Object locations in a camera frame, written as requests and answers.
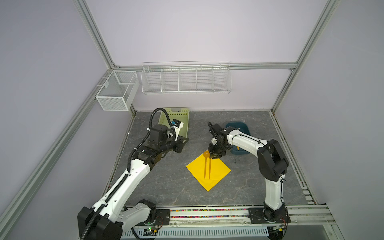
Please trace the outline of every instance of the white wall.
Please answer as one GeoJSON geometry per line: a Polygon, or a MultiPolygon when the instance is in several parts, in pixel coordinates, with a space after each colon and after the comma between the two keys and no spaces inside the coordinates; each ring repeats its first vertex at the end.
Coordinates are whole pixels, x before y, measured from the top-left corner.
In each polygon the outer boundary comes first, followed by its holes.
{"type": "Polygon", "coordinates": [[[290,71],[288,69],[233,70],[232,91],[213,94],[145,95],[141,86],[134,98],[136,110],[187,107],[191,110],[271,109],[290,71]]]}
{"type": "Polygon", "coordinates": [[[296,61],[326,0],[87,0],[117,65],[296,61]]]}
{"type": "Polygon", "coordinates": [[[1,214],[106,66],[71,0],[1,1],[0,33],[1,214]]]}
{"type": "Polygon", "coordinates": [[[8,240],[76,240],[77,214],[102,196],[129,121],[96,103],[8,240]]]}
{"type": "Polygon", "coordinates": [[[346,240],[382,239],[384,2],[341,1],[276,115],[346,240]]]}

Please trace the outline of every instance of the table surface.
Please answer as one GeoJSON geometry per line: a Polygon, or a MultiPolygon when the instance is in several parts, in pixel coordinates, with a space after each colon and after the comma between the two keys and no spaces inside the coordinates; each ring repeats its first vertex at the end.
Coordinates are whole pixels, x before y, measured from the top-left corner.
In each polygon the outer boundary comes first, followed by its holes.
{"type": "MultiPolygon", "coordinates": [[[[138,112],[129,137],[122,151],[112,184],[127,167],[129,153],[146,135],[149,112],[138,112]]],[[[153,124],[158,122],[156,113],[153,124]]],[[[190,112],[189,142],[182,153],[169,152],[159,161],[150,173],[139,183],[126,202],[134,206],[141,199],[149,200],[158,207],[175,205],[263,205],[265,198],[265,179],[258,169],[257,158],[252,154],[227,156],[221,160],[231,169],[216,186],[207,192],[185,167],[205,150],[212,138],[207,122],[218,123],[222,127],[229,122],[244,122],[251,136],[279,142],[277,131],[267,111],[222,111],[190,112]]],[[[283,197],[287,205],[307,204],[292,166],[288,167],[283,186],[283,197]]]]}

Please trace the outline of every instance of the dark blue bowl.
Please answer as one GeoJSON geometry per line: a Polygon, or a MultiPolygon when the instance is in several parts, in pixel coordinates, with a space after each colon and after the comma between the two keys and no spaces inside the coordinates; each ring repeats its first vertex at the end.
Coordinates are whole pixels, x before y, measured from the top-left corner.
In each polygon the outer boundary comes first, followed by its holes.
{"type": "MultiPolygon", "coordinates": [[[[225,127],[226,128],[227,127],[237,128],[240,130],[240,132],[251,136],[251,133],[249,132],[248,126],[243,122],[230,122],[230,123],[227,123],[225,127]]],[[[232,145],[231,153],[234,155],[242,155],[242,154],[248,154],[249,153],[248,151],[246,151],[242,148],[239,148],[239,149],[240,150],[237,150],[237,146],[232,145]]]]}

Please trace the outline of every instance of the black mounting plate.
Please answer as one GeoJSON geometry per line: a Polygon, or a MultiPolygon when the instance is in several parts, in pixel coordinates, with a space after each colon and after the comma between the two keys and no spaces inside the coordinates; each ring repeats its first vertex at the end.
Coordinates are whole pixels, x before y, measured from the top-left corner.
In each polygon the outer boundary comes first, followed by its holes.
{"type": "MultiPolygon", "coordinates": [[[[156,209],[156,215],[155,215],[155,223],[151,224],[153,225],[161,225],[161,222],[163,223],[163,226],[169,225],[169,220],[170,220],[170,210],[169,209],[156,209]]],[[[144,222],[141,222],[137,224],[136,226],[148,226],[144,224],[144,222]]]]}
{"type": "MultiPolygon", "coordinates": [[[[253,223],[253,224],[270,223],[264,219],[263,210],[264,210],[263,207],[250,207],[250,208],[248,208],[249,218],[251,219],[251,223],[253,223]]],[[[287,209],[284,208],[282,211],[283,211],[283,213],[282,213],[281,217],[284,218],[286,223],[291,223],[291,218],[289,217],[287,209]]],[[[281,218],[279,218],[278,220],[276,220],[275,223],[284,223],[284,221],[281,218]]]]}

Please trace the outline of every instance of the white wire basket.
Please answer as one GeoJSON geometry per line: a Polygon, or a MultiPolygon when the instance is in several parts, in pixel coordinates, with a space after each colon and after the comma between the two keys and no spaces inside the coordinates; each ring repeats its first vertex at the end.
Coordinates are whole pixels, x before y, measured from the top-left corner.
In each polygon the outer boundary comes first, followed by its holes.
{"type": "Polygon", "coordinates": [[[229,62],[143,63],[141,80],[145,94],[229,93],[232,88],[229,62]]]}
{"type": "Polygon", "coordinates": [[[96,95],[106,111],[129,111],[139,88],[135,71],[112,71],[96,95]]]}

